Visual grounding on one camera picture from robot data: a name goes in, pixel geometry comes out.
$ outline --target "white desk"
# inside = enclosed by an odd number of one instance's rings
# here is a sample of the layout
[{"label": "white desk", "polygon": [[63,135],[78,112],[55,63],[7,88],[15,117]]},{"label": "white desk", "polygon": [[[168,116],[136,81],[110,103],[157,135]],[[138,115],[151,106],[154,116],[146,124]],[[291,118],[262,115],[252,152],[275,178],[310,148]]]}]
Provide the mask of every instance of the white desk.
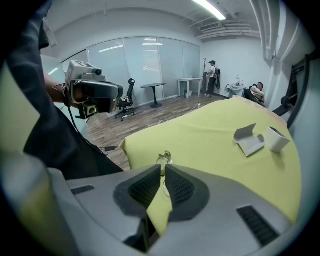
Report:
[{"label": "white desk", "polygon": [[189,83],[190,81],[199,81],[199,88],[198,88],[198,96],[200,96],[200,90],[201,90],[201,78],[182,78],[178,80],[178,90],[179,90],[179,96],[181,96],[181,87],[180,82],[186,82],[186,91],[187,94],[185,97],[189,99]]}]

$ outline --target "frosted glass partition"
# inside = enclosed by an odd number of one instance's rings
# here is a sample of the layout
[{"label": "frosted glass partition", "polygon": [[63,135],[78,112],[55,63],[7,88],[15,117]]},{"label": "frosted glass partition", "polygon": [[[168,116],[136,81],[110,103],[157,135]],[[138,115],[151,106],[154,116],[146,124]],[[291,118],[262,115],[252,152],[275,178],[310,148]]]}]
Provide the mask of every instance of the frosted glass partition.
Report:
[{"label": "frosted glass partition", "polygon": [[129,73],[126,62],[124,40],[103,42],[88,48],[89,63],[102,69],[107,81],[123,87],[123,95],[129,89]]},{"label": "frosted glass partition", "polygon": [[184,78],[200,78],[200,47],[183,42]]},{"label": "frosted glass partition", "polygon": [[[63,70],[62,63],[56,59],[49,56],[41,55],[42,60],[42,67],[43,71],[50,75],[53,79],[64,83],[66,81],[65,72]],[[68,108],[63,103],[54,103],[54,105],[59,108],[65,116],[71,121],[70,113],[68,111]],[[71,112],[73,115],[73,119],[75,122],[76,127],[81,132],[82,135],[85,135],[87,132],[87,123],[85,120],[75,118],[75,116],[79,116],[79,110],[71,107]]]},{"label": "frosted glass partition", "polygon": [[87,50],[83,50],[76,55],[68,58],[64,62],[62,62],[63,71],[67,72],[70,61],[81,61],[81,62],[88,62]]},{"label": "frosted glass partition", "polygon": [[[133,91],[137,103],[141,105],[152,102],[154,100],[152,88],[140,87],[162,82],[157,38],[125,38],[124,45],[129,76],[136,81]],[[157,100],[163,99],[162,86],[157,86],[155,93]]]},{"label": "frosted glass partition", "polygon": [[164,97],[178,95],[178,79],[184,78],[182,41],[158,38]]}]

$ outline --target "wooden floor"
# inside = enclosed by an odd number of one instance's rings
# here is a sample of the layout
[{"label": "wooden floor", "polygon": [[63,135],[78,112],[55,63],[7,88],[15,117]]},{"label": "wooden floor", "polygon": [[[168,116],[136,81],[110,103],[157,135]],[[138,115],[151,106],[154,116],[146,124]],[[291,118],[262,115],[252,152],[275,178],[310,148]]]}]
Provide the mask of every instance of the wooden floor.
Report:
[{"label": "wooden floor", "polygon": [[[130,115],[121,121],[121,118],[108,117],[106,113],[93,116],[88,121],[88,132],[86,138],[98,147],[118,146],[127,136],[138,131],[155,126],[160,120],[172,120],[187,114],[197,104],[201,107],[224,100],[223,97],[191,96],[189,99],[183,97],[163,100],[162,107],[151,108],[144,105],[134,109],[135,116]],[[108,157],[123,170],[130,170],[126,154],[121,148],[110,151]]]}]

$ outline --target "yellow cloth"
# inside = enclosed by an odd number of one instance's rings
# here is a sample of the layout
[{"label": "yellow cloth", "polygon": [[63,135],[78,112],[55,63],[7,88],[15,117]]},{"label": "yellow cloth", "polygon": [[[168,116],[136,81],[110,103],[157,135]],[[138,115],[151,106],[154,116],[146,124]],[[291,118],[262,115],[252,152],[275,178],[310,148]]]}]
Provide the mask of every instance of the yellow cloth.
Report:
[{"label": "yellow cloth", "polygon": [[[246,157],[234,142],[237,129],[251,124],[254,135],[276,128],[289,144],[281,153],[264,147]],[[120,145],[131,169],[156,163],[170,151],[175,165],[226,177],[247,186],[280,209],[292,222],[298,215],[301,172],[298,151],[282,118],[241,97],[216,101],[189,114],[128,136]],[[160,186],[147,209],[157,232],[167,228],[171,200]]]}]

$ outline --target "white plastic piece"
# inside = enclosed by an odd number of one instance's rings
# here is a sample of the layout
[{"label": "white plastic piece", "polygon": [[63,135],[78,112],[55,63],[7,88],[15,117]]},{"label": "white plastic piece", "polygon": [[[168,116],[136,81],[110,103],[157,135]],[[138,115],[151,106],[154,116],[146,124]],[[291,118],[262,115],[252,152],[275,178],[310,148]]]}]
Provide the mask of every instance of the white plastic piece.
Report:
[{"label": "white plastic piece", "polygon": [[280,153],[280,151],[290,142],[290,140],[277,129],[270,126],[264,133],[264,138],[267,148],[275,153]]},{"label": "white plastic piece", "polygon": [[256,124],[251,124],[247,127],[240,128],[235,131],[233,140],[237,143],[246,157],[252,155],[254,152],[262,149],[265,146],[264,137],[259,134],[254,136],[254,128]]}]

